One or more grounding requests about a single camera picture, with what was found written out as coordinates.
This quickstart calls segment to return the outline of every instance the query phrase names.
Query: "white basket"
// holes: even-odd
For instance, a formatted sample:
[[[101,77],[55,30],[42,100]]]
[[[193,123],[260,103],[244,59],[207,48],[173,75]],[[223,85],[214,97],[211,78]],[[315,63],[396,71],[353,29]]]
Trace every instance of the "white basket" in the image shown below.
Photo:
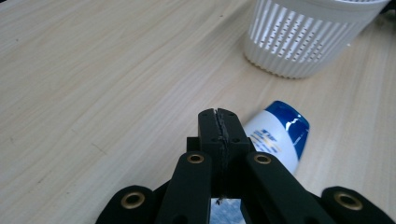
[[[247,58],[282,77],[309,77],[331,61],[389,0],[257,0]]]

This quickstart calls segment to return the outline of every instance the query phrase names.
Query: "wooden table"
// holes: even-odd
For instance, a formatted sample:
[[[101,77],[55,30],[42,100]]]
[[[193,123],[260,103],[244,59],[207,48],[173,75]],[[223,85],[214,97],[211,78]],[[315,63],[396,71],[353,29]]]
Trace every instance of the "wooden table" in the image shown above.
[[[296,177],[354,189],[396,219],[396,23],[376,18],[324,70],[243,55],[253,2],[0,4],[0,222],[94,223],[112,195],[167,181],[197,115],[246,123],[274,100],[311,124]]]

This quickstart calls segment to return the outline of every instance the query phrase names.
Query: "plastic basket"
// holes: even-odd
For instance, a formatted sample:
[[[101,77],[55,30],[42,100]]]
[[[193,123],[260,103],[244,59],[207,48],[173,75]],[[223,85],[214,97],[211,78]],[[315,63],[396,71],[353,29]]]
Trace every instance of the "plastic basket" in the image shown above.
[[[257,0],[244,51],[282,77],[309,77],[331,61],[389,0]]]

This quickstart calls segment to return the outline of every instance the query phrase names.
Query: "wood grain surface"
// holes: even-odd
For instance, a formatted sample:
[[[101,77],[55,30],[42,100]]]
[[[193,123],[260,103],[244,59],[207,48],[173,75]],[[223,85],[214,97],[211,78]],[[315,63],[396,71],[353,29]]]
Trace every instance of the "wood grain surface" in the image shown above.
[[[197,115],[246,123],[274,100],[310,122],[296,177],[396,219],[396,19],[381,15],[305,79],[247,61],[250,0],[0,4],[0,223],[94,223],[130,185],[167,181]]]

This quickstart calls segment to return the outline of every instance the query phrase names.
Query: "bottle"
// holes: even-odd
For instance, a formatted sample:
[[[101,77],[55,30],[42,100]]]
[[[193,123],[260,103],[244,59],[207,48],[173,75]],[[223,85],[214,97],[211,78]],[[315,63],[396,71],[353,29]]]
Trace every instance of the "bottle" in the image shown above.
[[[244,130],[256,151],[276,156],[294,174],[309,133],[309,123],[299,112],[275,101],[250,120]],[[217,205],[212,199],[210,223],[245,223],[240,204],[240,200],[225,199]]]
[[[294,174],[309,133],[308,121],[290,105],[275,101],[244,126],[257,151],[276,156]]]

